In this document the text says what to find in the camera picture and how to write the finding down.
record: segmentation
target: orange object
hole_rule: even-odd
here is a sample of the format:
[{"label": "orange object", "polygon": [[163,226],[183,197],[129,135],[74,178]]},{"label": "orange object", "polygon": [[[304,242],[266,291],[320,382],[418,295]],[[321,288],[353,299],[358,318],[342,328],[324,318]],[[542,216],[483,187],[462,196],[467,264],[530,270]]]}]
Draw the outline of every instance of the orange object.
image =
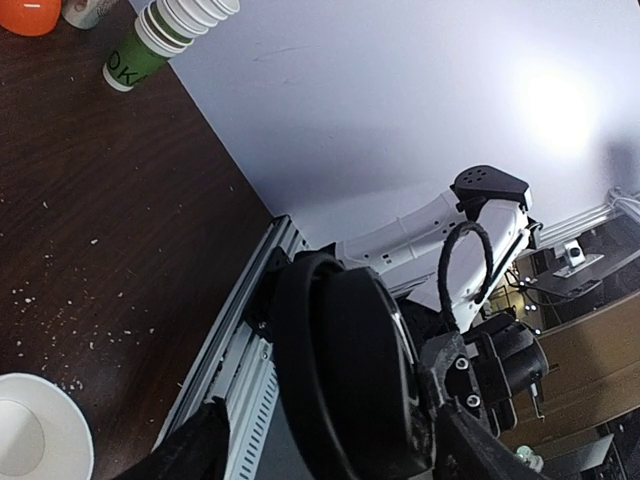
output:
[{"label": "orange object", "polygon": [[0,0],[0,25],[10,32],[38,37],[58,23],[62,0]]}]

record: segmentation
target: brown panel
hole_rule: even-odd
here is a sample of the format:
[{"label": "brown panel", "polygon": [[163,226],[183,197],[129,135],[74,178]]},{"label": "brown panel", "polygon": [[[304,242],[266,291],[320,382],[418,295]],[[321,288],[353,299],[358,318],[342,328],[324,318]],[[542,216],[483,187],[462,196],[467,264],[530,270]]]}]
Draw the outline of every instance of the brown panel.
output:
[{"label": "brown panel", "polygon": [[0,373],[64,383],[99,480],[150,450],[270,221],[170,69],[105,85],[133,18],[0,29]]},{"label": "brown panel", "polygon": [[540,337],[552,372],[543,379],[543,423],[526,395],[509,446],[540,445],[595,427],[640,406],[640,294]]}]

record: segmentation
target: table surface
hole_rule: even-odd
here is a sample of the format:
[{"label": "table surface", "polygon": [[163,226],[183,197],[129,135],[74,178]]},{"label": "table surface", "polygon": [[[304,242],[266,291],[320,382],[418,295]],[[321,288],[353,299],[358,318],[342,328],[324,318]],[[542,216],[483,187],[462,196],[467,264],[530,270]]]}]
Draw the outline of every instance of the table surface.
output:
[{"label": "table surface", "polygon": [[133,18],[0,29],[0,374],[78,403],[98,480],[151,449],[271,219],[171,69],[104,83]]}]

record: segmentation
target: wooden table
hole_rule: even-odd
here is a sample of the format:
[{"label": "wooden table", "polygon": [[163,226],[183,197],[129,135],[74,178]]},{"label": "wooden table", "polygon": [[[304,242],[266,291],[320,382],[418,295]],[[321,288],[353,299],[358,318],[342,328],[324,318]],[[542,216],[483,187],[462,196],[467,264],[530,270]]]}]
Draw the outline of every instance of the wooden table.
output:
[{"label": "wooden table", "polygon": [[151,449],[270,221],[170,69],[104,83],[133,18],[0,31],[0,374],[68,392],[98,480]]}]

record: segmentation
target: stack of paper cups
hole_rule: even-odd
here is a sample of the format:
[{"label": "stack of paper cups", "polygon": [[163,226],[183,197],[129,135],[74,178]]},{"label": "stack of paper cups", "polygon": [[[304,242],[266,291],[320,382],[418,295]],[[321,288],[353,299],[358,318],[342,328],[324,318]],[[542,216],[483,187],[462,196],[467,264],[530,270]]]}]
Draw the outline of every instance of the stack of paper cups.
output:
[{"label": "stack of paper cups", "polygon": [[156,0],[144,7],[102,67],[109,85],[128,92],[194,39],[240,11],[239,0]]}]

